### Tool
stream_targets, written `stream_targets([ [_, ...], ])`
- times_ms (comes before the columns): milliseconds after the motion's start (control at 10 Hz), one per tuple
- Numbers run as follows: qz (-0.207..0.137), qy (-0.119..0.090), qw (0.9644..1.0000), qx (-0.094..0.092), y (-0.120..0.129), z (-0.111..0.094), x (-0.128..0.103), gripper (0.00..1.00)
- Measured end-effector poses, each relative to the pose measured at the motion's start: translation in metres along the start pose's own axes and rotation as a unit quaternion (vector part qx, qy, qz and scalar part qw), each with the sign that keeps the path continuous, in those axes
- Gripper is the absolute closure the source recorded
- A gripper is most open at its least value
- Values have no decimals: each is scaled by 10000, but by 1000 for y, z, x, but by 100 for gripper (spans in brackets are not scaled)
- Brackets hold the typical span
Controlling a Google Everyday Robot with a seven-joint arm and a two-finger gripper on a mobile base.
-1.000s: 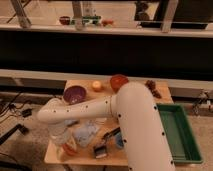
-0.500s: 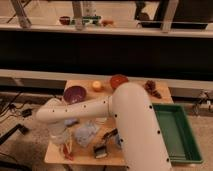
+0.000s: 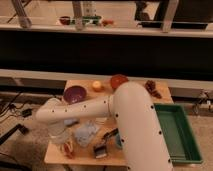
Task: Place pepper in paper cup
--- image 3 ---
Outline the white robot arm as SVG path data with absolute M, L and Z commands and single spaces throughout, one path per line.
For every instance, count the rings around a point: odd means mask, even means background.
M 72 105 L 51 98 L 36 112 L 36 119 L 57 138 L 63 135 L 61 122 L 66 119 L 108 116 L 116 120 L 129 171 L 174 170 L 153 101 L 137 82 L 123 83 L 111 95 Z

